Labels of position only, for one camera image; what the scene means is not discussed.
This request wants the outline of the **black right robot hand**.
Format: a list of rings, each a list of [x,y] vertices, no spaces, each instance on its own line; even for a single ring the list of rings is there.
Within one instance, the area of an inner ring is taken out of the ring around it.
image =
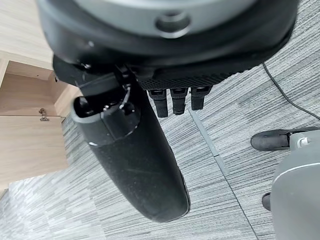
[[[159,124],[201,110],[214,85],[289,41],[297,0],[38,0],[70,115],[124,197],[146,218],[185,216],[190,197]]]

